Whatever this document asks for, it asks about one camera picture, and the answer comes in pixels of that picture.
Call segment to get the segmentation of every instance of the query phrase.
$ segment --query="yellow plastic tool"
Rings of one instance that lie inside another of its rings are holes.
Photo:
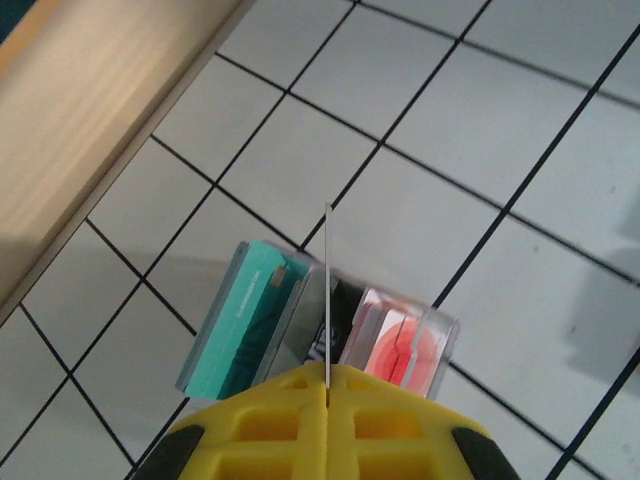
[[[171,428],[134,480],[517,479],[473,420],[349,366],[312,363]]]

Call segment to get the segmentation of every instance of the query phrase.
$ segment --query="white tile floor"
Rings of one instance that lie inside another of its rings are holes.
[[[0,478],[130,476],[235,245],[329,200],[523,479],[640,479],[639,5],[258,0],[1,328]]]

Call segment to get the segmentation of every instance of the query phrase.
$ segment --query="thin metal blade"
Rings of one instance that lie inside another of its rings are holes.
[[[325,205],[324,212],[324,334],[325,334],[325,371],[324,381],[327,388],[331,386],[331,204]]]

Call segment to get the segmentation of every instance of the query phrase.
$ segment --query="black rubber grip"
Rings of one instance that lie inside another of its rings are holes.
[[[496,442],[470,428],[451,433],[475,480],[520,480]]]
[[[203,427],[189,425],[165,436],[131,480],[178,480],[203,434]]]

